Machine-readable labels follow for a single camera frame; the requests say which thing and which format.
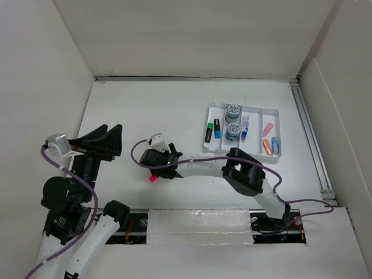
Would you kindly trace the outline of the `black highlighter pink cap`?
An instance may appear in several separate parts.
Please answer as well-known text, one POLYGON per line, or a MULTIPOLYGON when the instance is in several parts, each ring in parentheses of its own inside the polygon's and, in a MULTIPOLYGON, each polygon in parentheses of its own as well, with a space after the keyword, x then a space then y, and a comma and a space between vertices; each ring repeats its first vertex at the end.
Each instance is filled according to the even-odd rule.
POLYGON ((149 181, 150 181, 151 183, 154 183, 157 179, 158 179, 158 176, 150 176, 150 177, 149 177, 149 181))

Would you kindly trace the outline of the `black highlighter with barcode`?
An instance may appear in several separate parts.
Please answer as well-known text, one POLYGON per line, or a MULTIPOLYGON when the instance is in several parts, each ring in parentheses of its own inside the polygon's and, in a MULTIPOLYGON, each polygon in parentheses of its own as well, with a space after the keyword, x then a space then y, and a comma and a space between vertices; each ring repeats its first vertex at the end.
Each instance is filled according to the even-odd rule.
POLYGON ((205 143, 210 143, 210 140, 212 138, 212 133, 213 133, 213 123, 209 122, 206 128, 206 134, 205 134, 205 140, 204 140, 205 143))

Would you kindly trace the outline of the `black highlighter blue cap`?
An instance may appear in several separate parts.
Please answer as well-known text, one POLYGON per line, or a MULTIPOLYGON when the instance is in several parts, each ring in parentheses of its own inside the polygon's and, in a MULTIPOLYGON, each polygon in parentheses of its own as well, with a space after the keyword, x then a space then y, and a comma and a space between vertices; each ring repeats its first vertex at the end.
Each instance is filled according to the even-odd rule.
POLYGON ((220 128, 220 120, 219 119, 214 119, 213 127, 214 127, 214 137, 216 139, 221 138, 221 128, 220 128))

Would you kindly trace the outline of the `small blue cleaning gel jar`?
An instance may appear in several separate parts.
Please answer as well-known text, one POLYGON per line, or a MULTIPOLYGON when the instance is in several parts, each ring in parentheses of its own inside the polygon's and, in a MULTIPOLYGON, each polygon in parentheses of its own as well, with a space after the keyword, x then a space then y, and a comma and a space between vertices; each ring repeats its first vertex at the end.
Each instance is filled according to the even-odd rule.
POLYGON ((225 138, 229 142, 238 141, 241 136, 242 128, 238 123, 229 123, 226 129, 225 138))

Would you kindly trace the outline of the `large blue cleaning gel jar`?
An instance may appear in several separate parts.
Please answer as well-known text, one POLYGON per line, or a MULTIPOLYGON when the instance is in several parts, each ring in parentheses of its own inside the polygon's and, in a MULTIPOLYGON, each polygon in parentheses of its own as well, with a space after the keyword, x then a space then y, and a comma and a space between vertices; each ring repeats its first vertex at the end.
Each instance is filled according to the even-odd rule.
POLYGON ((237 123, 241 115, 241 107, 235 104, 226 106, 225 121, 228 123, 237 123))

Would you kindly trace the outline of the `blue spray pen bottle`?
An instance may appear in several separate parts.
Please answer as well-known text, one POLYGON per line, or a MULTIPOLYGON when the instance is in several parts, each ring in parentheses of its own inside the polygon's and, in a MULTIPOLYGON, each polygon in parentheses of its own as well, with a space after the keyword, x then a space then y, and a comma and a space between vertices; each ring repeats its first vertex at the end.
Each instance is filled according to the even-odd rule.
POLYGON ((244 140, 246 140, 246 136, 248 135, 248 130, 249 130, 249 116, 242 116, 242 119, 241 119, 241 128, 242 128, 241 138, 244 141, 244 140))

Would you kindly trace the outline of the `pink eraser capsule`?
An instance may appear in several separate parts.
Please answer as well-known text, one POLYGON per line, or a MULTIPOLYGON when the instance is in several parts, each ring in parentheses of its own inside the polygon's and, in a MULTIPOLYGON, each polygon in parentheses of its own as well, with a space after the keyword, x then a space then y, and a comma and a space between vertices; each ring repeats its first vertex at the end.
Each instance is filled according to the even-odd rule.
POLYGON ((265 128, 263 129, 263 137, 266 137, 268 133, 273 129, 274 124, 273 123, 268 123, 265 128))

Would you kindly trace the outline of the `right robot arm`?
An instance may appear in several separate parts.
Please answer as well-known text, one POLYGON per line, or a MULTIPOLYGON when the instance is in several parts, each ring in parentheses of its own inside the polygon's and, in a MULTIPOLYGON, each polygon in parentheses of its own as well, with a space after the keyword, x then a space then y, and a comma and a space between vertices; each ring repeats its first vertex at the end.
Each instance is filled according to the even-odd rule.
POLYGON ((264 210, 266 217, 253 222, 266 231, 280 232, 290 221, 290 205, 274 193, 263 165, 239 148, 231 148, 226 155, 201 156, 168 150, 147 149, 138 165, 150 170, 155 177, 165 179, 186 177, 217 177, 225 179, 239 194, 252 197, 264 210))

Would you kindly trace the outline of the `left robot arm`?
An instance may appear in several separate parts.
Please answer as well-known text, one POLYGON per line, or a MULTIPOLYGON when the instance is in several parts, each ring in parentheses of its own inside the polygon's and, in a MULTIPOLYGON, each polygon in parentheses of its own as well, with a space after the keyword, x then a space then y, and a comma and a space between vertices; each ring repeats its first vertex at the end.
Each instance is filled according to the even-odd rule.
POLYGON ((103 124, 92 132, 67 139, 50 135, 41 148, 42 157, 65 173, 46 181, 41 205, 48 209, 39 263, 27 278, 85 278, 98 253, 117 231, 130 222, 130 208, 119 201, 98 212, 94 191, 101 162, 121 155, 122 125, 103 124))

